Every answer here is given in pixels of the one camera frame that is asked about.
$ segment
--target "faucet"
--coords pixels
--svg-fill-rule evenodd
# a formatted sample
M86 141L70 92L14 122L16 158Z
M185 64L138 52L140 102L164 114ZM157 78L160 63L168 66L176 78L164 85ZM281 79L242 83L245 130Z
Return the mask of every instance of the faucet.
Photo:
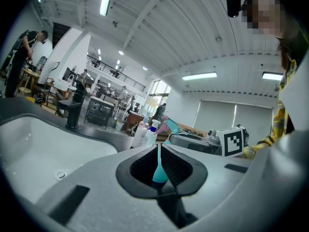
M74 93L73 99L58 101L58 107L69 112L66 127L70 129L78 128L78 119L81 113L82 105L87 95L87 90L80 81L75 81L77 89Z

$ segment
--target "railing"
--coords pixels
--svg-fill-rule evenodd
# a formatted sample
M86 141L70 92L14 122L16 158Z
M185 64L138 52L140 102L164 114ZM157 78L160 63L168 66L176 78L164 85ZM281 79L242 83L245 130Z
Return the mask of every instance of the railing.
M100 60L97 60L89 55L87 55L87 64L95 67L96 69L106 73L106 74L114 74L116 72L118 72L115 68L101 62ZM117 79L119 79L120 81L123 81L124 83L138 89L139 91L143 92L145 89L145 86L134 81L132 78L126 76L125 74L122 74L121 72L118 72L118 77Z

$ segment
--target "white cube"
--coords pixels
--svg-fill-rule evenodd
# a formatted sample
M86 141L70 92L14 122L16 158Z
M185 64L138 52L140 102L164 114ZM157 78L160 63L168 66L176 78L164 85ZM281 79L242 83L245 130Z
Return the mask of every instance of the white cube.
M243 154L242 128L217 130L216 136L219 137L222 146L222 156L235 157Z

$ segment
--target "sink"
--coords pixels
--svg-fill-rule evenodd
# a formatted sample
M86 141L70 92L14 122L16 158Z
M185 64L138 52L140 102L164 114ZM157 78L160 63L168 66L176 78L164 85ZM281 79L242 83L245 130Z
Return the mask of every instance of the sink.
M32 203L87 162L115 153L108 143L74 135L34 117L0 126L0 166L13 190Z

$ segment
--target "person in yellow plaid shirt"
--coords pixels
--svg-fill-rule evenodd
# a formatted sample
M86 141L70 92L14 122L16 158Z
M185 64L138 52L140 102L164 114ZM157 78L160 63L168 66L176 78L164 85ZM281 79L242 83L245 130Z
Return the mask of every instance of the person in yellow plaid shirt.
M308 48L308 35L301 30L300 24L288 14L280 0L245 0L242 17L248 27L259 33L273 34L279 40L281 65L284 75L280 81L280 92L289 83L297 71ZM259 141L257 145L245 147L244 157L253 159L256 152L272 146L283 135L294 130L283 103L278 101L278 113L274 116L271 135Z

